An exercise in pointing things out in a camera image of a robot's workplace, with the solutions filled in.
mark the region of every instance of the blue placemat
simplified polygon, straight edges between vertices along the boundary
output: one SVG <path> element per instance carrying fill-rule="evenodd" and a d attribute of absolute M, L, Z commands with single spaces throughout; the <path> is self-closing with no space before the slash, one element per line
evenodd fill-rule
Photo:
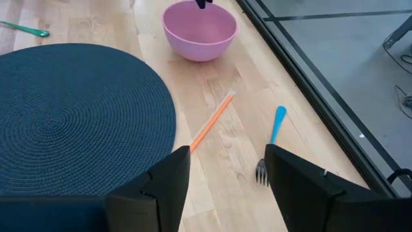
<path fill-rule="evenodd" d="M 170 154 L 171 95 L 141 60 L 92 44 L 0 56 L 0 196 L 105 195 Z"/>

